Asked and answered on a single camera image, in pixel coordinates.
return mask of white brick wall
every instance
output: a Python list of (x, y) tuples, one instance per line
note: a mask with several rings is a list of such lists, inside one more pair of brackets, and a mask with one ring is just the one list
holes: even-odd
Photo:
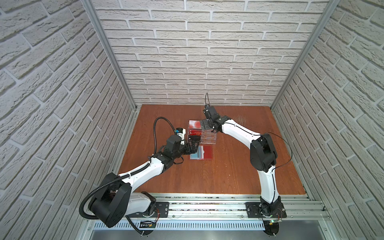
[(384, 237), (383, 7), (341, 0), (273, 112), (343, 239)]
[(270, 106), (327, 1), (93, 3), (139, 106), (202, 104), (205, 92), (216, 104)]
[(74, 239), (131, 108), (81, 1), (0, 9), (0, 239)]

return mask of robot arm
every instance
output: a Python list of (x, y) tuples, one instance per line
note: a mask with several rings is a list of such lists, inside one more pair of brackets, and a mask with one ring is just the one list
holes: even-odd
[[(207, 104), (204, 109), (206, 119), (200, 121), (202, 128), (220, 131), (242, 142), (250, 150), (251, 165), (257, 169), (261, 184), (260, 212), (264, 217), (272, 217), (278, 209), (283, 209), (275, 181), (275, 165), (277, 152), (269, 134), (253, 132), (227, 116), (216, 112), (213, 106)], [(156, 199), (146, 192), (134, 191), (149, 179), (162, 174), (169, 169), (174, 160), (184, 154), (197, 152), (200, 137), (193, 137), (191, 142), (184, 139), (185, 129), (178, 128), (175, 135), (167, 139), (163, 151), (148, 157), (149, 160), (141, 166), (120, 175), (108, 174), (101, 185), (93, 190), (80, 204), (80, 215), (87, 219), (100, 219), (107, 227), (116, 225), (125, 215), (136, 212), (151, 215), (155, 208)], [(84, 212), (88, 199), (88, 208), (95, 215)]]
[[(107, 227), (115, 226), (124, 216), (132, 213), (143, 212), (145, 215), (151, 215), (156, 199), (146, 192), (134, 191), (149, 179), (169, 169), (175, 159), (184, 154), (196, 153), (199, 146), (199, 136), (185, 143), (185, 129), (177, 128), (175, 133), (167, 139), (164, 150), (148, 157), (149, 160), (144, 164), (120, 175), (110, 173), (105, 176), (101, 185), (80, 204), (80, 215), (87, 219), (100, 219)], [(91, 200), (88, 208), (95, 215), (84, 212), (84, 204), (89, 198)]]
[(228, 134), (242, 142), (250, 150), (251, 165), (256, 168), (261, 185), (260, 211), (265, 217), (271, 217), (282, 203), (276, 187), (275, 167), (277, 152), (269, 134), (253, 132), (227, 116), (220, 116), (213, 106), (205, 105), (206, 119), (200, 121), (203, 130), (212, 129)]

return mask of aluminum frame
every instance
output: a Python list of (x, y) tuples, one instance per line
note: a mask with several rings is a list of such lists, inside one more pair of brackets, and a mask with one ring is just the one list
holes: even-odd
[[(125, 131), (122, 135), (123, 137), (119, 142), (115, 155), (113, 156), (113, 159), (112, 159), (112, 164), (109, 167), (109, 172), (113, 172), (115, 174), (118, 173), (121, 162), (122, 162), (122, 158), (125, 154), (125, 151), (127, 150), (128, 142), (129, 142), (129, 139), (131, 138), (139, 112), (140, 112), (139, 110), (132, 111), (132, 113), (130, 114), (127, 124), (125, 126)], [(94, 227), (94, 222), (95, 220), (84, 219), (81, 223), (81, 227), (78, 231), (76, 239), (88, 240), (91, 237), (92, 229)]]
[(116, 76), (121, 84), (121, 87), (124, 90), (125, 95), (128, 98), (129, 105), (131, 108), (136, 111), (137, 105), (135, 103), (135, 100), (132, 97), (131, 91), (129, 90), (129, 87), (127, 85), (127, 82), (125, 81), (125, 77), (121, 71), (120, 65), (118, 63), (118, 60), (115, 56), (115, 53), (111, 47), (111, 44), (109, 43), (107, 34), (104, 31), (103, 25), (101, 24), (100, 18), (96, 12), (96, 9), (92, 3), (92, 0), (82, 0), (84, 9), (86, 13), (89, 16), (89, 19), (95, 29), (96, 34), (98, 35), (101, 44), (103, 45), (103, 48), (105, 50), (105, 53), (107, 54), (107, 57), (109, 61), (111, 62), (111, 66), (113, 70), (116, 73)]
[[(185, 223), (207, 221), (209, 223), (226, 223), (236, 221), (239, 223), (250, 223), (262, 221), (261, 218), (248, 218), (245, 209), (246, 202), (256, 202), (260, 199), (258, 194), (186, 194), (186, 193), (150, 193), (158, 201), (169, 202), (168, 218), (166, 223)], [(307, 195), (281, 195), (281, 201), (287, 213), (287, 220), (318, 220), (324, 236), (327, 240), (338, 240), (337, 232), (334, 228), (328, 212), (324, 210), (321, 201), (313, 201)], [(131, 218), (135, 223), (140, 220), (151, 218)], [(95, 226), (97, 229), (103, 223), (100, 220), (87, 220), (84, 225), (84, 233), (78, 239), (88, 240)], [(109, 230), (129, 230), (126, 220), (122, 219), (116, 228)]]
[(317, 22), (315, 28), (313, 29), (312, 33), (310, 34), (307, 42), (304, 44), (304, 47), (301, 49), (301, 52), (299, 53), (299, 56), (297, 57), (295, 63), (293, 64), (292, 68), (290, 69), (287, 77), (285, 78), (285, 81), (283, 82), (283, 85), (281, 86), (278, 94), (276, 95), (272, 105), (271, 110), (274, 110), (280, 101), (280, 99), (283, 97), (283, 94), (286, 90), (286, 88), (291, 83), (293, 77), (295, 76), (297, 70), (301, 66), (301, 64), (304, 62), (307, 55), (310, 53), (313, 45), (317, 41), (318, 37), (320, 36), (321, 32), (323, 31), (325, 25), (327, 24), (329, 18), (335, 11), (337, 5), (339, 4), (340, 0), (329, 0), (327, 6), (325, 7), (319, 21)]
[[(282, 128), (281, 128), (281, 125), (280, 125), (280, 123), (279, 123), (279, 121), (276, 121), (276, 123), (277, 123), (277, 126), (279, 127), (279, 129), (282, 129)], [(281, 136), (282, 136), (284, 139), (287, 139), (285, 133), (284, 133), (283, 131), (280, 131), (280, 132), (281, 132)], [(302, 173), (300, 167), (298, 166), (298, 163), (297, 163), (297, 160), (296, 160), (296, 156), (295, 156), (295, 155), (292, 156), (292, 162), (293, 162), (293, 165), (295, 166), (295, 169), (296, 169), (297, 174), (299, 175), (299, 178), (300, 178), (300, 180), (301, 180), (301, 183), (303, 184), (303, 187), (304, 187), (304, 189), (305, 189), (305, 192), (307, 193), (307, 195), (308, 195), (308, 197), (309, 197), (310, 200), (313, 199), (313, 194), (312, 194), (312, 192), (311, 192), (311, 190), (310, 190), (310, 188), (309, 188), (309, 186), (308, 186), (307, 181), (306, 181), (305, 178), (304, 178), (304, 175), (303, 175), (303, 173)]]

